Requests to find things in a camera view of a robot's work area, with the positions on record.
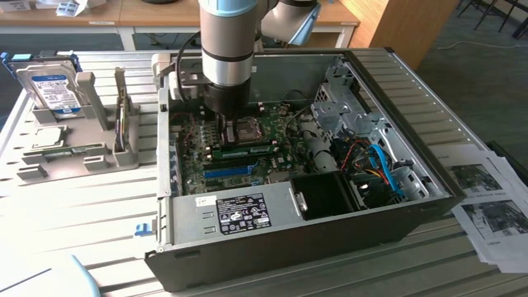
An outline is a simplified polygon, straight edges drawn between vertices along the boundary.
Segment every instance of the paper document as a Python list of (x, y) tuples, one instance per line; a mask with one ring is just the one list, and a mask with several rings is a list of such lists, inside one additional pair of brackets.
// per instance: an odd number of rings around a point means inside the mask
[(528, 188), (507, 160), (475, 145), (432, 147), (467, 194), (451, 210), (482, 262), (528, 272)]

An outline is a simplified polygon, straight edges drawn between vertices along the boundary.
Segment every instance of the metal table leg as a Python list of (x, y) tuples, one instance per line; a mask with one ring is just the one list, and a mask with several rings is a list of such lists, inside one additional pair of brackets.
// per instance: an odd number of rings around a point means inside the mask
[(503, 22), (502, 28), (499, 29), (499, 32), (503, 30), (503, 27), (504, 27), (504, 25), (506, 25), (506, 22), (508, 21), (510, 16), (512, 15), (512, 11), (514, 11), (514, 8), (518, 6), (518, 3), (519, 3), (519, 0), (515, 0), (515, 3), (512, 4), (512, 8), (510, 8), (510, 12), (508, 12), (508, 14), (506, 15), (504, 22)]
[(495, 6), (495, 3), (496, 3), (498, 1), (499, 1), (499, 0), (494, 0), (494, 1), (491, 2), (490, 7), (488, 7), (488, 9), (486, 10), (484, 14), (482, 15), (480, 21), (479, 21), (478, 25), (475, 26), (474, 30), (476, 30), (476, 29), (479, 28), (480, 24), (483, 23), (486, 17), (488, 16), (490, 11), (492, 10), (492, 8), (494, 8), (494, 6)]
[(522, 23), (518, 30), (515, 30), (515, 32), (512, 34), (512, 37), (515, 39), (519, 39), (519, 37), (523, 36), (527, 27), (528, 27), (528, 17), (526, 18), (526, 21)]

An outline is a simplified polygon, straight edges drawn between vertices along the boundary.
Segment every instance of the blue hard drive label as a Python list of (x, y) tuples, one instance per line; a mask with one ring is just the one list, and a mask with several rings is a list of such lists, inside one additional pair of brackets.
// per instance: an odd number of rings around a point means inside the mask
[(35, 91), (43, 98), (46, 105), (59, 115), (78, 113), (82, 110), (78, 97), (68, 89), (66, 75), (42, 75), (32, 77)]

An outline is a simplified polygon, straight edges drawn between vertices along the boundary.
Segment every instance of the blue pcie slot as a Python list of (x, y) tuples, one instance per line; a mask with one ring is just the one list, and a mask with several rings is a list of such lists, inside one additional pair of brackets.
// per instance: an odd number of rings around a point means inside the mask
[(259, 162), (255, 165), (251, 165), (247, 167), (207, 171), (207, 172), (204, 172), (204, 177), (206, 178), (224, 178), (227, 176), (235, 176), (235, 175), (251, 175), (254, 168), (258, 164), (259, 164)]

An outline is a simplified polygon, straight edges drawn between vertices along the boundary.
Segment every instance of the white sticker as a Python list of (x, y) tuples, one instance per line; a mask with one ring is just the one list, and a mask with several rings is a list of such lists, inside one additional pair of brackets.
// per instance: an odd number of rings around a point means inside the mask
[(68, 78), (66, 75), (34, 76), (35, 89), (48, 105), (48, 108), (59, 114), (76, 113), (82, 109), (78, 98), (68, 90)]
[(216, 196), (204, 196), (195, 198), (196, 207), (211, 206), (216, 204)]
[(88, 22), (90, 25), (115, 25), (115, 22)]

